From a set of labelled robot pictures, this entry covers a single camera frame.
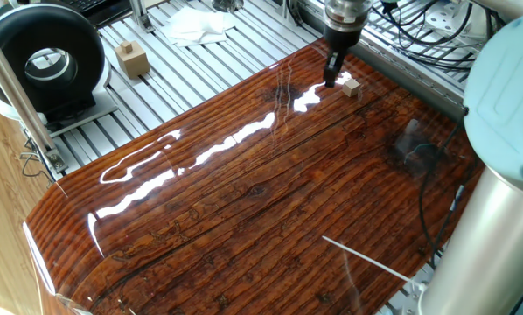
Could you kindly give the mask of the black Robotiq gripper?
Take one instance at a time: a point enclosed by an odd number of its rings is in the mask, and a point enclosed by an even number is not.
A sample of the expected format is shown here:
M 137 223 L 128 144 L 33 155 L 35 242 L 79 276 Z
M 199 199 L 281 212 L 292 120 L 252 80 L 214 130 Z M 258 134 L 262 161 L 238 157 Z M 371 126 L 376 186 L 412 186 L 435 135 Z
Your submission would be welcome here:
M 329 47 L 324 66 L 324 84 L 328 88 L 335 86 L 335 80 L 343 66 L 347 50 L 358 44 L 362 29 L 354 31 L 337 31 L 330 26 L 324 27 L 324 40 Z

